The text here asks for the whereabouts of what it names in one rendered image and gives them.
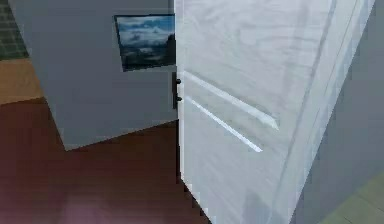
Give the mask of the white room door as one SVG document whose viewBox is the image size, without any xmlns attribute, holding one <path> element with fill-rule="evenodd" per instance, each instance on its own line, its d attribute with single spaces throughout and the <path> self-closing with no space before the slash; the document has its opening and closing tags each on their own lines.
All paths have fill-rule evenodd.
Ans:
<svg viewBox="0 0 384 224">
<path fill-rule="evenodd" d="M 175 0 L 180 170 L 210 224 L 290 224 L 379 0 Z"/>
</svg>

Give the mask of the framed blue sky picture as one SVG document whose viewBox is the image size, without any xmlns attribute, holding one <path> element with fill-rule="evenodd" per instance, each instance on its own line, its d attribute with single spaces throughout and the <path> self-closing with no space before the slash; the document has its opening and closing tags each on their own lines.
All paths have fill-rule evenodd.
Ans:
<svg viewBox="0 0 384 224">
<path fill-rule="evenodd" d="M 114 15 L 123 71 L 176 64 L 175 14 Z"/>
</svg>

